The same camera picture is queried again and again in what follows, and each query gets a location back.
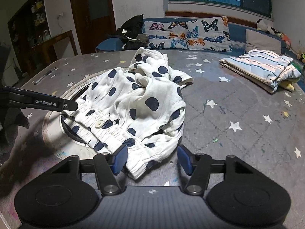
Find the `plush toys on sofa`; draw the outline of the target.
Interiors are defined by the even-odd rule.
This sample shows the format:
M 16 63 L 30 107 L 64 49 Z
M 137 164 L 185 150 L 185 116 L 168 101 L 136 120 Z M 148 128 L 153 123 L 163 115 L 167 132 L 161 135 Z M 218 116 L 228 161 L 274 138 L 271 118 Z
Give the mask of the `plush toys on sofa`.
M 286 49 L 288 50 L 292 50 L 294 53 L 296 53 L 297 55 L 297 60 L 299 60 L 300 62 L 302 62 L 304 64 L 304 53 L 297 53 L 295 50 L 293 50 L 292 48 L 292 42 L 291 40 L 288 38 L 288 36 L 276 29 L 274 29 L 271 26 L 268 26 L 263 19 L 258 19 L 258 21 L 256 21 L 256 29 L 258 31 L 263 31 L 266 34 L 271 34 L 274 36 L 279 37 L 280 39 L 282 39 L 286 45 Z

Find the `dark wooden side table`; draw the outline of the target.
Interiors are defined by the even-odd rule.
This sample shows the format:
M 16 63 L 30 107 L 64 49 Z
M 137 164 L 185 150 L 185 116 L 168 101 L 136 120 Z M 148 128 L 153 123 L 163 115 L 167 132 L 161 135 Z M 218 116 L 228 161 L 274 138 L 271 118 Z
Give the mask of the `dark wooden side table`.
M 74 56 L 77 56 L 78 51 L 76 49 L 72 30 L 65 31 L 61 34 L 47 39 L 42 43 L 33 46 L 31 48 L 31 52 L 35 56 L 39 56 L 42 58 L 42 63 L 44 66 L 51 65 L 51 63 L 59 59 L 58 54 L 56 52 L 56 46 L 63 40 L 67 41 L 67 39 L 69 39 L 69 44 L 72 47 Z

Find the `grey cushion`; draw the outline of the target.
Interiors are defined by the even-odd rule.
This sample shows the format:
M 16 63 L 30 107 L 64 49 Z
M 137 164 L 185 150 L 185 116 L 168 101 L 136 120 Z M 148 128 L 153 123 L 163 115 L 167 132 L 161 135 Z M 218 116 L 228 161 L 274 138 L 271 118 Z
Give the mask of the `grey cushion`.
M 251 50 L 269 50 L 282 53 L 281 41 L 254 30 L 246 29 L 246 53 Z

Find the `black bag on sofa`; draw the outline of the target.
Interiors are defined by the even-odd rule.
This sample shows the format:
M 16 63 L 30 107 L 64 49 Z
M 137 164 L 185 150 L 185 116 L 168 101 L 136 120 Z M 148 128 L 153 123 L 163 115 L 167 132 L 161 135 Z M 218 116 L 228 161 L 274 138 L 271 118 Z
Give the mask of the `black bag on sofa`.
M 119 27 L 110 38 L 117 38 L 121 41 L 123 50 L 137 50 L 140 47 L 147 48 L 149 38 L 142 32 L 143 14 L 135 15 Z

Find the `dark wooden shelf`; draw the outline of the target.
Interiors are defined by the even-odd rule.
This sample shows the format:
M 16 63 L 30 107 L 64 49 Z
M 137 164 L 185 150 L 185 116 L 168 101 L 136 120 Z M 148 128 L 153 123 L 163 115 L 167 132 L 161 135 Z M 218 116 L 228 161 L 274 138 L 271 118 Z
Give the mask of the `dark wooden shelf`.
M 41 46 L 49 32 L 44 0 L 28 0 L 8 22 L 12 46 L 22 73 L 33 74 L 45 64 Z

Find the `butterfly print pillow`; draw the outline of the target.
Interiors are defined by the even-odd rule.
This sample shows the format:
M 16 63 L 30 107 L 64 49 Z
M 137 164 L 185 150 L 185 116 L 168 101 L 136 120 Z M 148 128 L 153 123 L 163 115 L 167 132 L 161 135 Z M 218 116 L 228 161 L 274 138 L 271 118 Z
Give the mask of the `butterfly print pillow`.
M 154 50 L 184 49 L 216 52 L 233 50 L 226 16 L 188 21 L 180 19 L 173 19 L 171 22 L 145 21 L 142 33 L 148 36 L 148 48 Z

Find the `white navy polka dot garment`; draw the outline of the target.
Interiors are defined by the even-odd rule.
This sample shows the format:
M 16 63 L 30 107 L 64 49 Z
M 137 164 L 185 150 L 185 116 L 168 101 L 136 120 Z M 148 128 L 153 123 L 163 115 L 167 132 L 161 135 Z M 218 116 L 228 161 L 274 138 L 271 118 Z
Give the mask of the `white navy polka dot garment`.
M 139 48 L 128 69 L 98 76 L 77 98 L 77 110 L 62 119 L 98 154 L 127 146 L 126 168 L 138 179 L 180 143 L 186 114 L 181 90 L 192 82 L 169 66 L 166 54 Z

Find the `dark wooden door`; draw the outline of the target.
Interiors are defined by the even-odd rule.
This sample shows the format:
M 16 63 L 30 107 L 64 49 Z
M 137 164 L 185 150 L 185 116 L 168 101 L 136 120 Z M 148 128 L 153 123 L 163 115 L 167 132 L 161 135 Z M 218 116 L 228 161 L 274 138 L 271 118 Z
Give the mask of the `dark wooden door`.
M 76 35 L 82 54 L 116 31 L 112 0 L 70 0 Z

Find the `striped folded blanket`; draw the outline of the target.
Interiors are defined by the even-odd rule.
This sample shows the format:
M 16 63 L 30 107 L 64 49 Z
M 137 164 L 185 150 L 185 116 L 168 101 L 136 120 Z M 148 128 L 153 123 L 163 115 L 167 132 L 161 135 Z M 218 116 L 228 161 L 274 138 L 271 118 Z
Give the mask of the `striped folded blanket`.
M 269 50 L 254 49 L 238 57 L 226 57 L 219 63 L 249 79 L 272 94 L 284 82 L 296 83 L 301 72 L 293 65 L 293 59 Z

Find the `yellow plush under blanket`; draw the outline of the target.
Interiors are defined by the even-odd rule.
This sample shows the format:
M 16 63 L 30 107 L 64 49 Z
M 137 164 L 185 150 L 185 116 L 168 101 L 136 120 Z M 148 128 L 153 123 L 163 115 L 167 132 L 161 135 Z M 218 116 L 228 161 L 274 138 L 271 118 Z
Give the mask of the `yellow plush under blanket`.
M 285 90 L 288 90 L 290 92 L 294 92 L 295 91 L 295 87 L 294 84 L 297 83 L 300 79 L 287 79 L 287 80 L 283 80 L 280 82 L 279 86 L 281 88 L 284 88 Z

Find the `black pen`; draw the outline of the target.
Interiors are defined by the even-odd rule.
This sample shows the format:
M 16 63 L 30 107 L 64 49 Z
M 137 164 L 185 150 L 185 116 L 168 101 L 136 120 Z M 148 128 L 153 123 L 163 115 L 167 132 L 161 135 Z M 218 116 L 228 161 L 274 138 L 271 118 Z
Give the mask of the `black pen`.
M 52 69 L 48 70 L 42 77 L 40 77 L 37 81 L 34 82 L 34 85 L 37 85 L 39 82 L 41 82 L 46 76 L 51 74 L 56 68 L 53 67 Z

